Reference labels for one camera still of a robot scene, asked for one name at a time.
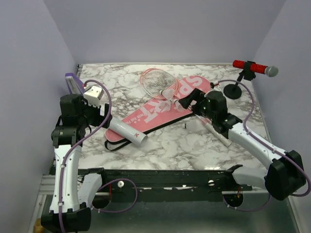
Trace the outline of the white shuttlecock tube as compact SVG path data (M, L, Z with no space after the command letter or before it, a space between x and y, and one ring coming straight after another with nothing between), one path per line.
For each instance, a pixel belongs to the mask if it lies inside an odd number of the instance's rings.
M128 124L122 122L121 120L113 117L109 123L109 129L113 132L119 134L120 136L128 139L130 142L134 143L136 146L142 147L145 145L148 136Z

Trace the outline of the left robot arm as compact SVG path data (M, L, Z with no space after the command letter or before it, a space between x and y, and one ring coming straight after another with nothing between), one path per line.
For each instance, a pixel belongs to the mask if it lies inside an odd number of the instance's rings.
M78 164L83 141L90 136L86 129L99 130L112 117L111 104L101 115L99 97L68 94L60 99L61 115L51 133L55 156L55 183L48 214L42 215L41 225L52 233L88 231L91 225L89 200L79 200Z

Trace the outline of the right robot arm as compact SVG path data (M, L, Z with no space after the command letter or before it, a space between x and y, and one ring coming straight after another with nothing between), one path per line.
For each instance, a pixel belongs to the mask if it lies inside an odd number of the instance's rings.
M232 167L230 174L223 179L227 189L235 190L246 184L266 189L273 198L284 200L288 196L297 196L298 189L311 184L300 154L295 150L287 152L253 133L245 122L228 112L222 92L204 93L196 88L179 103L194 114L209 119L216 132L242 146L264 165L264 170L242 165Z

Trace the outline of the pink badminton racket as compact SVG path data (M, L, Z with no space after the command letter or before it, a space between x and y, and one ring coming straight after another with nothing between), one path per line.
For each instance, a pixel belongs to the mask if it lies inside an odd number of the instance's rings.
M174 96L170 100L171 103L175 98L179 99L181 96L185 96L193 90L184 80L178 80L172 74L158 68L149 68L145 70L141 74L139 81L143 90L149 96L157 100L168 101L161 95L161 91L173 89Z

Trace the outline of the purple wedge device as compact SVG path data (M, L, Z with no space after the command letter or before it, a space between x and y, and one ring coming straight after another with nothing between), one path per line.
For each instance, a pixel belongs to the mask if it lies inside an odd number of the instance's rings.
M84 83L74 73L66 73L65 80L70 94L84 94Z

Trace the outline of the red microphone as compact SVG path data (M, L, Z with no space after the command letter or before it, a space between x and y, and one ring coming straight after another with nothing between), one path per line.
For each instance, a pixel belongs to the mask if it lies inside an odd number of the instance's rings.
M254 73L265 74L268 77L275 77L279 72L278 68L275 66L264 66L250 61L245 62L241 60L235 60L232 65L235 68L249 70Z

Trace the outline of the black base frame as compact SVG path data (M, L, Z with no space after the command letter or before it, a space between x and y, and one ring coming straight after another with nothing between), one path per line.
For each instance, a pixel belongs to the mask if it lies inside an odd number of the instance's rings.
M251 191L248 185L237 184L227 171L217 170L119 170L80 169L78 175L85 187L87 178L99 178L95 188L100 192L93 204L108 199L113 202L221 202L222 193L232 196L239 188Z

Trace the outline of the aluminium rail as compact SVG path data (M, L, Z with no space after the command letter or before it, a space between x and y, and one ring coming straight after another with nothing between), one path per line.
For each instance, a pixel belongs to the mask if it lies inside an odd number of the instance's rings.
M39 186L39 195L53 195L55 187L54 175L43 175Z

